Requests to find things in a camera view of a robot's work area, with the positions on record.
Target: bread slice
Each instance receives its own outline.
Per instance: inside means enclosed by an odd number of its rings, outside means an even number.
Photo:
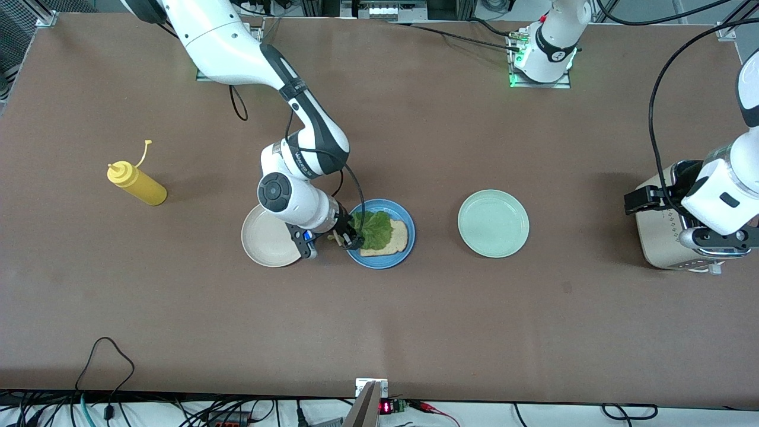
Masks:
[[[403,221],[390,220],[392,226],[392,235],[390,243],[380,250],[359,249],[358,254],[362,257],[379,257],[380,255],[392,255],[396,252],[403,252],[408,245],[408,229]]]

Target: bottle cap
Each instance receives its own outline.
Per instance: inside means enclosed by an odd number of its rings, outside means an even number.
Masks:
[[[119,187],[128,187],[137,181],[140,171],[129,162],[120,161],[108,165],[108,180]]]

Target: lettuce leaf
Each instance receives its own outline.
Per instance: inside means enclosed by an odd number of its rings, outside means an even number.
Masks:
[[[387,212],[366,212],[364,219],[366,223],[361,230],[361,235],[364,236],[364,244],[362,249],[374,249],[379,251],[385,248],[390,243],[392,238],[392,225],[390,224],[390,216]],[[356,230],[361,226],[361,211],[353,214],[353,220],[351,225]]]

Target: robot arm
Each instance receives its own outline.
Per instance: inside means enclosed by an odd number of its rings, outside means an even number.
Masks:
[[[690,214],[721,236],[759,214],[759,51],[741,68],[736,96],[748,131],[707,156],[682,199]]]
[[[521,30],[528,34],[528,41],[520,46],[514,66],[534,81],[557,81],[572,62],[591,16],[589,0],[552,0],[551,10],[540,21]]]
[[[686,248],[759,246],[759,229],[747,226],[759,214],[759,50],[741,68],[736,96],[748,131],[703,162],[693,162],[677,183],[664,189],[696,224],[704,225],[680,233]],[[662,196],[662,189],[643,185],[625,196],[625,209],[628,214],[672,209],[662,204]]]
[[[195,65],[209,79],[277,89],[305,127],[262,151],[259,202],[290,226],[296,245],[306,243],[295,238],[301,232],[320,235],[335,229],[349,248],[360,246],[345,209],[308,182],[345,166],[348,139],[282,54],[250,35],[229,0],[121,1],[142,21],[163,24],[168,18]],[[312,258],[313,244],[310,249],[301,248],[301,254]]]

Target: plate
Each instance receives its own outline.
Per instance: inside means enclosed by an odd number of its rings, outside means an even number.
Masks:
[[[527,241],[530,220],[514,196],[500,190],[482,190],[461,205],[458,232],[476,253],[504,258],[516,253]]]
[[[403,221],[408,229],[408,243],[406,249],[401,252],[396,252],[392,255],[381,255],[379,257],[362,257],[359,255],[358,250],[348,251],[351,258],[364,267],[373,268],[375,270],[382,270],[384,268],[394,267],[405,260],[408,254],[411,253],[414,247],[414,242],[417,237],[417,230],[414,228],[414,221],[411,219],[411,215],[408,214],[406,209],[400,204],[394,201],[386,200],[383,198],[375,198],[364,202],[367,212],[380,212],[385,211],[390,216],[391,220]],[[361,205],[354,207],[351,211],[351,215],[354,212],[361,212]]]
[[[264,267],[284,267],[301,259],[285,221],[260,204],[242,223],[242,247],[250,259]]]

